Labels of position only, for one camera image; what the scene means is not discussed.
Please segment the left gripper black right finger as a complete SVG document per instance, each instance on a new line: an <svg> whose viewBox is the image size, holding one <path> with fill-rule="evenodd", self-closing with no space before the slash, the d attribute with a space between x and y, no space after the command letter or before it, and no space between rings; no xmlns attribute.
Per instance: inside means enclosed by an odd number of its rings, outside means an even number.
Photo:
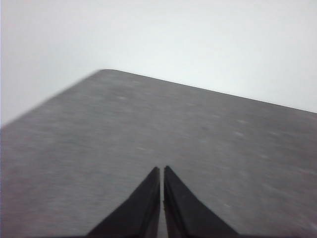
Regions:
<svg viewBox="0 0 317 238"><path fill-rule="evenodd" d="M164 168L164 210L169 238L239 236L205 206L169 166Z"/></svg>

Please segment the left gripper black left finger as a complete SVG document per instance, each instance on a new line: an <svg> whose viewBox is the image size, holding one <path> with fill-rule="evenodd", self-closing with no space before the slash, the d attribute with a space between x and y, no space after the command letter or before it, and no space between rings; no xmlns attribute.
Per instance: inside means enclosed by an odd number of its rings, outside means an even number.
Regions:
<svg viewBox="0 0 317 238"><path fill-rule="evenodd" d="M160 172L155 167L131 195L88 234L89 238L156 238L160 213Z"/></svg>

